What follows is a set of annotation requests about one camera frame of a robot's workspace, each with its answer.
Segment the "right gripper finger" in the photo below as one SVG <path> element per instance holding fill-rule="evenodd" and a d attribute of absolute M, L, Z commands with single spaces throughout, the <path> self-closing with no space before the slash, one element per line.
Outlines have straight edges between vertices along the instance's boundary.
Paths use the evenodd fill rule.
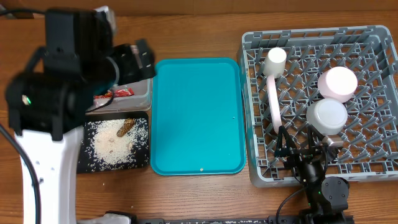
<path fill-rule="evenodd" d="M 315 149 L 316 147 L 321 146 L 324 137 L 325 136 L 313 126 L 307 126 L 307 141 L 309 149 Z"/>
<path fill-rule="evenodd" d="M 277 135 L 277 143 L 274 151 L 275 157 L 288 157 L 292 150 L 295 149 L 295 142 L 290 137 L 285 126 L 279 127 Z"/>

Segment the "grey bowl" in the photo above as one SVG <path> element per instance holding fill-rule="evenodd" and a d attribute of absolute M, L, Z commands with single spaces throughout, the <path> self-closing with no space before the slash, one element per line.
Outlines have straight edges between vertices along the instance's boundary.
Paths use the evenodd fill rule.
<path fill-rule="evenodd" d="M 307 108 L 306 119 L 322 135 L 335 135 L 343 129 L 348 112 L 341 102 L 324 98 Z"/>

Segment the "red snack wrapper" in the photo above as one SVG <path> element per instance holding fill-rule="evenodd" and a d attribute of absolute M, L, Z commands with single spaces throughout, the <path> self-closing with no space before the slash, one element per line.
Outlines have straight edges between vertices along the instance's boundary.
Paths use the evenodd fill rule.
<path fill-rule="evenodd" d="M 95 99 L 105 99 L 105 98 L 120 98 L 120 97 L 127 97 L 127 96 L 133 96 L 134 91 L 132 88 L 124 88 L 120 90 L 108 90 L 105 94 L 103 95 L 96 95 Z"/>

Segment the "large pink plate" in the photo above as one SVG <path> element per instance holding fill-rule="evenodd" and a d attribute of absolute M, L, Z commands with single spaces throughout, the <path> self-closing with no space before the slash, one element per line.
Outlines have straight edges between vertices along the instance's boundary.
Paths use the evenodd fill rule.
<path fill-rule="evenodd" d="M 282 126 L 282 120 L 280 117 L 279 101 L 277 97 L 277 90 L 275 84 L 275 78 L 273 75 L 267 77 L 267 95 L 269 100 L 269 108 L 271 112 L 272 125 L 274 131 L 278 134 L 279 127 Z"/>

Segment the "small pink bowl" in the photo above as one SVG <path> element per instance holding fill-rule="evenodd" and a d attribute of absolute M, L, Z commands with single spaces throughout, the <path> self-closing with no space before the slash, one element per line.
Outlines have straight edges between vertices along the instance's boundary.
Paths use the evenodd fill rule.
<path fill-rule="evenodd" d="M 320 75 L 317 87 L 324 98 L 333 98 L 345 103 L 354 95 L 358 79 L 354 72 L 346 67 L 333 67 Z"/>

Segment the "brown food piece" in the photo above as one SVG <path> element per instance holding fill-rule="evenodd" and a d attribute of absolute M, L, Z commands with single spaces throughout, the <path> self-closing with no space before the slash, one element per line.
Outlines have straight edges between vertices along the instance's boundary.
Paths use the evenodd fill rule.
<path fill-rule="evenodd" d="M 128 131 L 131 130 L 131 128 L 134 125 L 135 125 L 135 119 L 132 119 L 132 118 L 125 119 L 123 122 L 123 125 L 120 127 L 120 129 L 116 133 L 117 137 L 119 137 L 119 138 L 123 137 Z"/>

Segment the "cream cup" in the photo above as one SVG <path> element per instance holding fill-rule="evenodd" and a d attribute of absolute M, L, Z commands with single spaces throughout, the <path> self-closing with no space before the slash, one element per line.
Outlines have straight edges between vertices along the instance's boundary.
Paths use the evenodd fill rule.
<path fill-rule="evenodd" d="M 284 73 L 286 60 L 287 54 L 284 49 L 280 47 L 270 49 L 264 61 L 264 69 L 262 73 L 266 77 L 272 75 L 274 78 L 279 78 Z"/>

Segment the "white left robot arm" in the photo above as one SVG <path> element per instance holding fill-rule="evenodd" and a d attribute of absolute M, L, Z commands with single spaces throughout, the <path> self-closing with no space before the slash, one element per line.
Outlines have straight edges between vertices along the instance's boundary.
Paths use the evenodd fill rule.
<path fill-rule="evenodd" d="M 76 223 L 76 168 L 87 113 L 114 86 L 155 77 L 144 39 L 114 45 L 116 17 L 94 10 L 44 11 L 45 45 L 7 85 L 1 133 L 21 159 L 24 223 Z"/>

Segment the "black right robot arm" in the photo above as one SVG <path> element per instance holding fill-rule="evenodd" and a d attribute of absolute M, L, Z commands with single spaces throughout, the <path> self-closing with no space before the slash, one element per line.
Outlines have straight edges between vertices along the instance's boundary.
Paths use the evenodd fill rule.
<path fill-rule="evenodd" d="M 279 127 L 274 156 L 285 158 L 284 167 L 292 171 L 302 188 L 279 205 L 275 223 L 354 223 L 352 216 L 344 214 L 348 209 L 348 181 L 326 175 L 329 163 L 337 158 L 342 148 L 343 140 L 338 135 L 322 135 L 312 125 L 307 126 L 307 146 L 299 148 L 286 128 Z M 283 206 L 302 192 L 307 197 L 308 208 L 292 218 L 282 217 Z"/>

